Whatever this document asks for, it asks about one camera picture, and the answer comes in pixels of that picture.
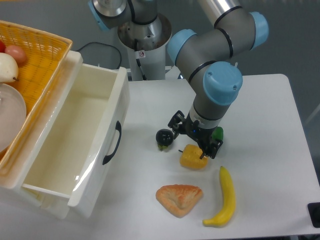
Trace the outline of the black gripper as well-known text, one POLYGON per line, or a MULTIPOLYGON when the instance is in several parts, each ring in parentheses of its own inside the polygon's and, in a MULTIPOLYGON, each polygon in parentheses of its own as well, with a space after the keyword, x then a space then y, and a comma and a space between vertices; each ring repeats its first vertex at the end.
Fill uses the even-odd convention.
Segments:
POLYGON ((192 122, 189 116, 185 119, 185 115, 180 110, 172 116, 168 127, 173 132, 174 140, 179 135, 184 134, 193 139, 202 150, 200 159, 204 157, 215 159, 220 147, 224 143, 223 140, 212 137, 217 127, 209 129, 201 128, 197 120, 192 122))

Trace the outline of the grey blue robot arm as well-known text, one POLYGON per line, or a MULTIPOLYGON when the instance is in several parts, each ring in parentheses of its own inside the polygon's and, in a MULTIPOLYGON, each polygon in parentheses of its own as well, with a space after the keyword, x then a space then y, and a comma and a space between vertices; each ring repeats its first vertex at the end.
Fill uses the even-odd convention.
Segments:
POLYGON ((172 33, 155 0, 91 0, 89 9, 103 31, 117 29, 126 47, 133 81, 162 80, 170 57, 195 92, 188 115, 178 111, 169 121, 171 135, 187 135, 215 158, 223 139, 216 129, 243 84, 228 59, 263 44, 269 36, 266 18, 247 12, 237 0, 201 0, 213 29, 198 35, 191 29, 172 33))

